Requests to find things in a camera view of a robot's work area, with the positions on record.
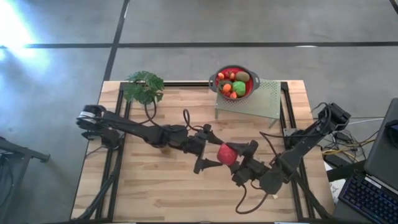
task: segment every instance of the concrete floor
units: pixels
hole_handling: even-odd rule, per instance
[[[32,161],[8,223],[68,220],[87,141],[75,125],[96,103],[110,48],[20,49],[21,44],[112,43],[124,0],[0,0],[0,136],[51,153]],[[120,43],[398,41],[388,0],[134,0]],[[149,70],[206,80],[240,64],[268,79],[305,80],[311,106],[336,102],[361,121],[398,96],[397,47],[118,49],[110,80]],[[353,124],[358,139],[380,121]]]

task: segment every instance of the wooden tabletop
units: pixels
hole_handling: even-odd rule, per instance
[[[301,80],[287,82],[297,126],[305,129],[313,123],[313,119],[304,82]],[[120,82],[104,82],[99,105],[114,111],[119,84]],[[223,141],[249,142],[252,139],[258,141],[259,148],[255,158],[268,164],[274,155],[259,131],[280,135],[279,122],[269,129],[267,118],[228,111],[221,112],[218,119],[215,119],[215,100],[216,93],[206,87],[167,87],[164,90],[163,100],[158,104],[155,121],[159,124],[185,124],[182,111],[186,108],[190,112],[192,126],[208,123]],[[137,122],[146,119],[142,105],[132,104],[130,119]],[[282,139],[271,138],[271,142],[277,151],[284,150]],[[90,142],[88,152],[99,145],[99,141]],[[204,157],[216,161],[218,147],[207,144]],[[72,217],[79,216],[98,193],[105,155],[106,150],[100,149],[85,160]],[[268,197],[257,211],[248,215],[238,215],[235,213],[235,206],[243,196],[244,190],[231,181],[229,169],[226,166],[214,167],[194,174],[195,161],[196,157],[191,154],[172,149],[156,149],[140,138],[127,135],[114,222],[297,220],[290,184],[282,186],[277,194],[278,198]],[[305,156],[305,166],[312,192],[320,203],[332,212],[334,205],[319,149],[314,148]],[[264,195],[263,191],[252,189],[249,183],[246,186],[248,195],[240,210],[255,207]],[[300,198],[304,213],[307,213],[302,193]],[[108,211],[107,202],[106,200],[104,214]]]

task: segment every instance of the green fruit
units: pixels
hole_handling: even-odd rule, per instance
[[[241,81],[236,81],[232,84],[232,90],[237,94],[237,96],[244,96],[246,93],[246,84]]]
[[[250,75],[246,72],[237,72],[235,79],[237,81],[247,82],[250,80]]]

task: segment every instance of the green plant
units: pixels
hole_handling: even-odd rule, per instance
[[[142,104],[150,104],[156,98],[162,100],[164,81],[155,74],[147,71],[139,71],[129,75],[129,81],[124,89],[124,98],[128,101],[136,99]]]

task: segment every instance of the black floor stripe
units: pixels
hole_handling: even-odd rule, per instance
[[[109,81],[109,79],[111,78],[113,63],[114,63],[114,59],[116,57],[116,52],[118,50],[118,44],[120,41],[120,36],[122,35],[124,20],[126,18],[127,7],[129,6],[129,3],[130,3],[130,0],[124,0],[124,2],[123,2],[122,11],[121,11],[120,17],[119,17],[118,28],[116,29],[116,33],[115,33],[114,39],[113,39],[113,46],[111,49],[111,53],[109,54],[108,63],[106,64],[105,74],[104,74],[104,78],[103,78],[104,81]]]
[[[103,49],[111,48],[113,44],[26,44],[22,48],[26,49]]]
[[[398,14],[398,5],[397,5],[396,0],[390,0],[390,3],[392,4],[392,7],[394,8],[396,13]]]
[[[398,41],[388,42],[201,42],[201,43],[125,43],[118,48],[223,48],[223,47],[387,47],[398,46]]]

